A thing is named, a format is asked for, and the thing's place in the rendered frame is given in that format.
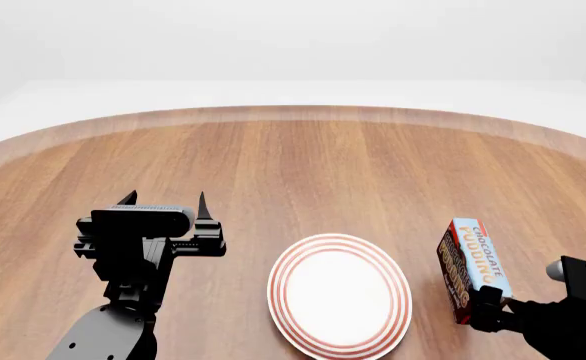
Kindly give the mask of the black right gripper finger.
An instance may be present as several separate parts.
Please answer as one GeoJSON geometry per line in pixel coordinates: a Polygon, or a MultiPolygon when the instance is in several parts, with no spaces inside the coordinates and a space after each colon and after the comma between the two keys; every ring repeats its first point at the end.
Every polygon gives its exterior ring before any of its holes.
{"type": "Polygon", "coordinates": [[[480,332],[499,332],[505,330],[501,305],[502,290],[482,286],[472,293],[472,314],[470,326],[480,332]]]}

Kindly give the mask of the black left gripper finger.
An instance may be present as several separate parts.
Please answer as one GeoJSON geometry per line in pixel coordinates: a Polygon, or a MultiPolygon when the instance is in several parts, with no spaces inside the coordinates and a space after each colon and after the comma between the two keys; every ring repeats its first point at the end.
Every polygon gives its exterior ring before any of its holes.
{"type": "Polygon", "coordinates": [[[196,254],[200,256],[223,257],[226,254],[222,224],[212,218],[204,192],[201,192],[199,197],[197,218],[194,222],[194,234],[191,240],[196,245],[196,254]]]}
{"type": "Polygon", "coordinates": [[[85,257],[88,260],[97,258],[95,249],[95,225],[91,216],[80,218],[76,221],[76,227],[79,230],[77,240],[73,245],[73,250],[78,257],[85,257]]]}

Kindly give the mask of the chocolate pudding box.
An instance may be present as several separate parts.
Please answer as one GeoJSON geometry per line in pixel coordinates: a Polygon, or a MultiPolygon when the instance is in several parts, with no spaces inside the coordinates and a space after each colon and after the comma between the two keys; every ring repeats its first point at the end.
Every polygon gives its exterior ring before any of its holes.
{"type": "Polygon", "coordinates": [[[468,325],[473,293],[482,287],[502,291],[497,304],[513,298],[513,291],[483,222],[453,218],[436,249],[455,323],[468,325]]]}

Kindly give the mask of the white plate with red rings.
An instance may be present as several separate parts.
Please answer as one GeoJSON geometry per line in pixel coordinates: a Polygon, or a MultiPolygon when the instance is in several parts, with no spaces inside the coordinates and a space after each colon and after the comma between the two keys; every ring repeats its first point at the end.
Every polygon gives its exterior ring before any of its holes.
{"type": "Polygon", "coordinates": [[[287,248],[266,288],[273,323],[315,360],[379,360],[406,335],[412,296],[397,263],[377,245],[325,233],[287,248]]]}

